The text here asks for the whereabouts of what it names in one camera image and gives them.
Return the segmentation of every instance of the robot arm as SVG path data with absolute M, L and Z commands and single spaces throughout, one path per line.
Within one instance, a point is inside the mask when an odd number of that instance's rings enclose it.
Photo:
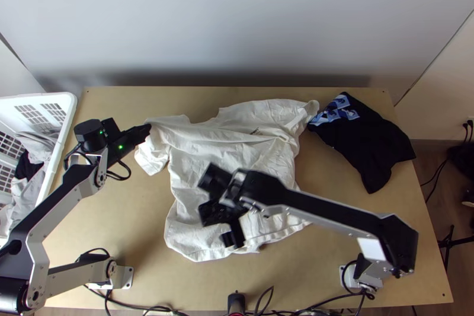
M 94 289 L 131 287 L 133 268 L 118 266 L 106 254 L 85 253 L 72 264 L 49 268 L 43 241 L 81 199 L 104 186 L 107 169 L 121 163 L 149 131 L 150 125 L 143 125 L 121 132 L 113 119 L 74 127 L 79 143 L 66 155 L 72 165 L 61 186 L 11 231 L 0 250 L 0 311 L 32 314 L 47 298 L 83 284 Z M 79 156 L 89 164 L 79 164 Z
M 252 170 L 231 174 L 211 164 L 199 185 L 210 200 L 199 206 L 204 226 L 227 223 L 230 232 L 221 236 L 227 247 L 244 245 L 239 217 L 249 210 L 263 216 L 288 213 L 357 239 L 362 256 L 357 259 L 347 285 L 382 287 L 392 274 L 410 274 L 415 268 L 418 233 L 394 214 L 376 214 L 323 197 L 287 189 L 277 178 Z

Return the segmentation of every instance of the white wall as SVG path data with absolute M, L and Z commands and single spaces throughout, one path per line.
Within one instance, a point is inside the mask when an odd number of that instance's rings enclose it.
M 0 40 L 0 97 L 39 92 L 44 89 Z
M 395 107 L 412 139 L 462 140 L 474 120 L 474 14 Z
M 386 87 L 396 101 L 472 7 L 472 0 L 0 0 L 0 31 L 50 90 L 239 71 Z M 203 78 L 186 84 L 209 83 Z M 301 83 L 285 75 L 225 79 L 213 84 Z

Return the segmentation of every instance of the white t-shirt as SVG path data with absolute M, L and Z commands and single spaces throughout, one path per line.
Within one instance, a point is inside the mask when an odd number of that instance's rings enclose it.
M 286 214 L 263 218 L 249 212 L 240 218 L 245 245 L 225 248 L 219 236 L 229 225 L 203 227 L 198 206 L 209 200 L 197 187 L 209 163 L 232 172 L 260 170 L 278 177 L 286 187 L 298 189 L 294 158 L 298 137 L 318 112 L 319 103 L 275 99 L 250 101 L 219 109 L 206 122 L 190 123 L 185 115 L 147 119 L 152 128 L 135 152 L 138 164 L 149 174 L 168 163 L 171 191 L 176 201 L 166 217 L 165 241 L 169 248 L 192 261 L 224 258 L 230 253 L 256 253 L 262 244 L 300 231 L 308 223 Z

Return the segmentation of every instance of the black t-shirt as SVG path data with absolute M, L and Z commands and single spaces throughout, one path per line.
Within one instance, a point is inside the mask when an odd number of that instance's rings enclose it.
M 356 168 L 368 193 L 380 190 L 398 162 L 416 158 L 407 135 L 390 121 L 342 92 L 309 123 L 329 146 Z
M 15 178 L 30 181 L 31 178 L 42 168 L 44 163 L 32 164 L 28 158 L 28 151 L 24 151 L 18 159 L 17 168 L 15 169 Z

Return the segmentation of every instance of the shirt sleeve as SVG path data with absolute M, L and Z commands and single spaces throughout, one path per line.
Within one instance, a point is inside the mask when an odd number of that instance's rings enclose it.
M 148 175 L 163 170 L 169 160 L 170 145 L 161 140 L 157 127 L 150 130 L 150 135 L 135 151 L 135 160 Z

